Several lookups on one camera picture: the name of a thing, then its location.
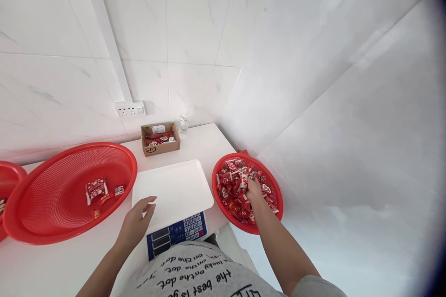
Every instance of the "plastic water bottle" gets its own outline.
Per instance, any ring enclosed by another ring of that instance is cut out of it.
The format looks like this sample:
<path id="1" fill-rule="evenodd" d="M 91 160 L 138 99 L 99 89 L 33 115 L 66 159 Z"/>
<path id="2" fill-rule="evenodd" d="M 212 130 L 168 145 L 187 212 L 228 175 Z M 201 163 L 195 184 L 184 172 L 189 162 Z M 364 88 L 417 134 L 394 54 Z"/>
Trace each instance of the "plastic water bottle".
<path id="1" fill-rule="evenodd" d="M 180 138 L 184 138 L 187 135 L 187 129 L 189 128 L 189 116 L 182 114 L 178 118 L 178 134 Z"/>

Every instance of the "digital scale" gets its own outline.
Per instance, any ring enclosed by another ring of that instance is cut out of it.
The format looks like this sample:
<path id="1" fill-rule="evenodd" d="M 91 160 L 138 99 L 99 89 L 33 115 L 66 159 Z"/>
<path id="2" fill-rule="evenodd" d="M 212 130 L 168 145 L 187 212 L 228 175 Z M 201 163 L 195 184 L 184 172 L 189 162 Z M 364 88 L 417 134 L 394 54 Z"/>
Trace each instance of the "digital scale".
<path id="1" fill-rule="evenodd" d="M 148 234 L 147 254 L 149 261 L 183 241 L 194 241 L 207 234 L 204 212 L 197 213 L 164 229 Z"/>
<path id="2" fill-rule="evenodd" d="M 153 195 L 157 207 L 145 238 L 149 261 L 172 245 L 207 234 L 204 211 L 214 205 L 214 196 L 198 160 L 139 172 L 133 185 L 133 205 Z"/>

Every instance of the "person's left hand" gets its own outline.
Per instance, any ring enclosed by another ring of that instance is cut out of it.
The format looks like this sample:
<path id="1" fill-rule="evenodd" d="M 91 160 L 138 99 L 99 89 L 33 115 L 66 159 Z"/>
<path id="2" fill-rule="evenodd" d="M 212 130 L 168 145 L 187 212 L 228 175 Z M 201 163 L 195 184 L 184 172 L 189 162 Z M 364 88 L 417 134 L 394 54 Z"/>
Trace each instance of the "person's left hand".
<path id="1" fill-rule="evenodd" d="M 143 198 L 125 215 L 115 243 L 120 251 L 130 254 L 145 236 L 156 206 L 156 204 L 150 204 L 150 202 L 156 199 L 156 196 Z"/>

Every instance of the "hand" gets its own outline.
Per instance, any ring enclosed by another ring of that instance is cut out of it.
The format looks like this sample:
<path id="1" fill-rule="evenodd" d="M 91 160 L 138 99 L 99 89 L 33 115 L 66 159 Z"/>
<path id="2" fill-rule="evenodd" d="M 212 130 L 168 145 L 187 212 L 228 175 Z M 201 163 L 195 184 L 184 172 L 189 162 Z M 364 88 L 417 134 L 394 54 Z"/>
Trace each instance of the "hand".
<path id="1" fill-rule="evenodd" d="M 248 191 L 246 192 L 246 197 L 251 202 L 262 198 L 262 187 L 257 178 L 254 178 L 254 180 L 250 177 L 248 178 Z"/>
<path id="2" fill-rule="evenodd" d="M 150 204 L 150 202 L 156 199 L 156 196 L 149 196 L 140 200 L 125 215 L 121 231 L 115 243 L 116 248 L 130 254 L 141 239 L 144 238 L 156 206 L 156 204 Z"/>

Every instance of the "cardboard box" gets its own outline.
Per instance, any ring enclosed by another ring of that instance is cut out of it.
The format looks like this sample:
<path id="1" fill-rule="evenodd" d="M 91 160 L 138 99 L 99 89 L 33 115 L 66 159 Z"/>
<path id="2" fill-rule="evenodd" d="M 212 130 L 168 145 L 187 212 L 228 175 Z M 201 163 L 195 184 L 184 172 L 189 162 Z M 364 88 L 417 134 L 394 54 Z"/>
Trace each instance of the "cardboard box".
<path id="1" fill-rule="evenodd" d="M 173 136 L 175 137 L 174 142 L 167 142 L 155 146 L 145 145 L 146 135 L 151 135 L 153 133 L 169 132 L 169 131 L 173 131 Z M 143 152 L 145 156 L 152 156 L 160 153 L 176 151 L 180 149 L 181 145 L 180 136 L 178 134 L 175 122 L 143 125 L 141 127 L 141 140 L 143 143 Z"/>

